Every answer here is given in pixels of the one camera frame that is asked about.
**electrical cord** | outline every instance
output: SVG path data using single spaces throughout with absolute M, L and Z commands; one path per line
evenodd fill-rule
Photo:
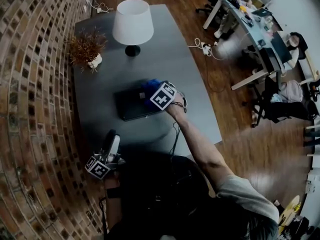
M 177 142 L 178 142 L 178 138 L 179 138 L 179 134 L 181 132 L 180 127 L 178 126 L 178 129 L 175 127 L 175 124 L 177 124 L 177 122 L 174 122 L 172 127 L 175 129 L 175 140 L 174 140 L 174 144 L 173 147 L 171 148 L 169 154 L 174 156 L 175 155 L 175 150 L 176 150 L 176 146 L 177 146 Z
M 204 48 L 205 47 L 209 47 L 208 48 L 208 50 L 207 50 L 207 54 L 206 54 L 206 56 L 208 56 L 208 57 L 214 57 L 217 61 L 224 61 L 226 58 L 216 58 L 215 56 L 214 56 L 214 54 L 213 54 L 213 52 L 212 52 L 212 49 L 211 49 L 211 45 L 210 44 L 206 44 L 206 43 L 204 43 L 205 44 L 205 46 L 201 46 L 201 40 L 197 37 L 197 38 L 195 38 L 194 39 L 194 44 L 195 45 L 188 45 L 188 47 L 190 47 L 190 48 L 199 48 L 199 49 L 201 49 L 201 50 L 204 50 Z
M 93 1 L 97 4 L 97 5 L 93 5 L 93 4 L 91 3 L 91 0 L 86 0 L 86 1 L 89 3 L 89 5 L 90 5 L 92 8 L 96 9 L 97 12 L 100 10 L 99 13 L 101 13 L 101 12 L 103 12 L 103 13 L 109 13 L 109 11 L 112 11 L 112 10 L 113 10 L 113 8 L 109 8 L 108 6 L 106 6 L 104 2 L 98 4 L 96 0 L 93 0 Z M 101 9 L 101 6 L 102 6 L 102 5 L 103 5 L 103 7 L 106 7 L 107 10 Z
M 243 42 L 243 40 L 246 38 L 246 36 L 249 34 L 249 32 L 248 33 L 246 33 L 243 37 L 242 37 L 242 39 L 240 40 L 240 42 L 239 42 L 239 46 L 240 46 L 240 44 Z M 199 39 L 199 38 L 195 38 L 194 39 L 194 44 L 195 45 L 188 45 L 188 47 L 189 48 L 199 48 L 199 49 L 202 49 L 203 50 L 203 48 L 201 47 L 201 40 Z M 224 59 L 218 59 L 218 58 L 216 58 L 214 55 L 213 55 L 213 52 L 212 52 L 212 49 L 211 49 L 211 46 L 210 46 L 210 48 L 209 48 L 209 50 L 208 50 L 208 54 L 206 54 L 206 56 L 207 57 L 214 57 L 216 60 L 218 60 L 218 61 L 223 61 L 223 60 L 225 60 L 226 58 L 224 58 Z M 214 92 L 214 93 L 222 93 L 225 89 L 226 89 L 226 87 L 227 87 L 227 82 L 225 82 L 224 83 L 224 86 L 223 86 L 223 88 L 221 89 L 221 90 L 215 90 L 214 88 L 212 88 L 212 86 L 210 85 L 210 82 L 209 82 L 209 69 L 208 69 L 208 61 L 207 61 L 207 58 L 205 57 L 204 58 L 204 60 L 205 60 L 205 70 L 206 70 L 206 72 L 205 72 L 205 78 L 206 78 L 206 82 L 207 82 L 207 85 L 208 85 L 208 87 L 210 88 L 210 90 L 212 91 L 212 92 Z

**wooden floor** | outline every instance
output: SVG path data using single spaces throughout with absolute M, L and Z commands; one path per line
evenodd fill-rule
M 97 0 L 114 9 L 122 1 Z M 167 6 L 187 44 L 193 45 L 195 38 L 211 44 L 215 41 L 214 29 L 204 31 L 202 28 L 206 20 L 204 13 L 195 12 L 196 8 L 203 8 L 207 0 L 144 1 Z M 237 175 L 248 178 L 260 193 L 270 200 L 278 199 L 285 206 L 296 195 L 304 197 L 311 160 L 306 157 L 308 150 L 303 148 L 303 128 L 310 122 L 289 119 L 274 124 L 263 120 L 257 128 L 251 128 L 251 111 L 241 103 L 249 101 L 252 93 L 246 87 L 231 90 L 234 83 L 251 73 L 248 68 L 239 66 L 240 50 L 246 43 L 244 40 L 240 44 L 243 35 L 243 30 L 237 29 L 228 41 L 214 50 L 214 55 L 224 60 L 205 57 L 197 48 L 191 48 L 191 52 L 220 128 L 223 141 L 217 148 Z

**black lamp base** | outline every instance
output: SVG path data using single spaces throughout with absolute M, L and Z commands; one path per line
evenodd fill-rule
M 134 57 L 134 56 L 139 55 L 140 51 L 141 51 L 141 49 L 138 45 L 128 45 L 125 48 L 125 54 L 130 57 Z

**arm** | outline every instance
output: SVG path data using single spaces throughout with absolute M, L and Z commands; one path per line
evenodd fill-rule
M 296 66 L 298 58 L 299 58 L 299 49 L 291 50 L 290 54 L 292 56 L 292 59 L 290 59 L 287 63 L 293 69 Z
M 178 93 L 174 101 L 183 104 L 182 97 Z M 234 175 L 234 173 L 227 166 L 215 145 L 188 121 L 187 115 L 181 107 L 171 104 L 168 106 L 167 112 L 178 123 L 195 162 L 207 176 L 214 190 L 217 191 L 227 176 Z

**white desk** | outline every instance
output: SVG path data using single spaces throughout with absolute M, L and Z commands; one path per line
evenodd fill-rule
M 205 21 L 203 28 L 207 29 L 209 24 L 211 23 L 211 21 L 214 19 L 214 17 L 216 16 L 218 10 L 220 9 L 220 7 L 223 5 L 225 5 L 229 10 L 229 12 L 232 13 L 232 15 L 234 16 L 234 18 L 239 22 L 239 24 L 242 26 L 242 28 L 244 29 L 245 33 L 247 34 L 247 36 L 249 37 L 249 39 L 251 40 L 255 51 L 261 61 L 261 64 L 263 66 L 263 70 L 257 72 L 256 74 L 253 74 L 251 76 L 249 76 L 248 78 L 236 83 L 235 85 L 233 85 L 231 87 L 232 90 L 236 90 L 242 86 L 245 86 L 247 84 L 249 84 L 250 82 L 259 79 L 261 77 L 265 77 L 267 75 L 269 75 L 270 73 L 267 70 L 267 67 L 260 55 L 259 50 L 262 48 L 271 48 L 274 51 L 274 54 L 276 56 L 276 59 L 280 65 L 281 71 L 285 72 L 285 66 L 283 65 L 283 63 L 281 62 L 281 59 L 279 58 L 276 50 L 274 49 L 273 45 L 271 44 L 271 36 L 267 33 L 267 31 L 264 29 L 264 27 L 261 25 L 261 22 L 256 22 L 255 20 L 252 21 L 253 23 L 253 27 L 248 26 L 246 23 L 244 23 L 242 21 L 241 18 L 244 18 L 245 15 L 239 10 L 236 9 L 228 0 L 218 0 L 218 2 L 215 4 L 212 12 L 210 13 L 209 17 L 207 18 L 207 20 Z M 259 41 L 260 40 L 264 40 L 265 41 L 265 45 L 263 47 L 261 47 L 259 45 Z

